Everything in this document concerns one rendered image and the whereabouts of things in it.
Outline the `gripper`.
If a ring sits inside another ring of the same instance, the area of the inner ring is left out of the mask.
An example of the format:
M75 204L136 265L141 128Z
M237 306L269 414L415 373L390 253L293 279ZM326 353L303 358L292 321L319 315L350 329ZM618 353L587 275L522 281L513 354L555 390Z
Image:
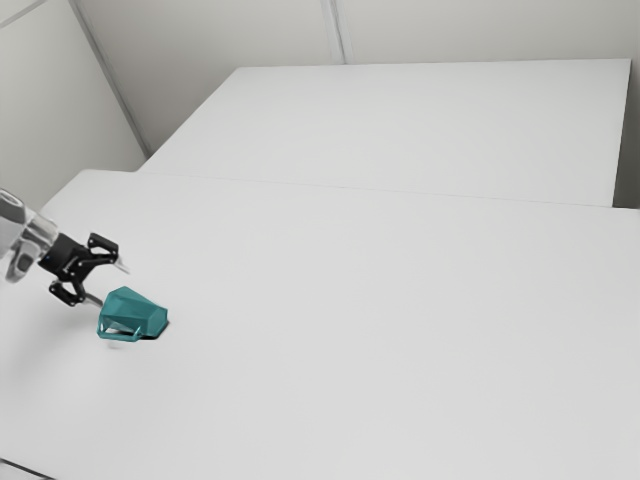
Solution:
M71 276L76 262L78 268L87 271L109 264L126 274L131 273L120 255L119 245L114 241L92 232L83 246L60 233L38 265L57 278L50 284L49 292L70 307L86 303L97 307L104 305L100 298L86 291L82 279Z

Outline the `teal faceted mug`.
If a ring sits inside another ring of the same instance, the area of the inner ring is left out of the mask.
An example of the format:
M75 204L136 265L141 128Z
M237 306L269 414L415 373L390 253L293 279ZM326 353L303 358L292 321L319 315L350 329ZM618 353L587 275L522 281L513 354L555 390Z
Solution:
M105 340L156 340L168 325L166 308L123 286L111 291L104 300L96 333Z

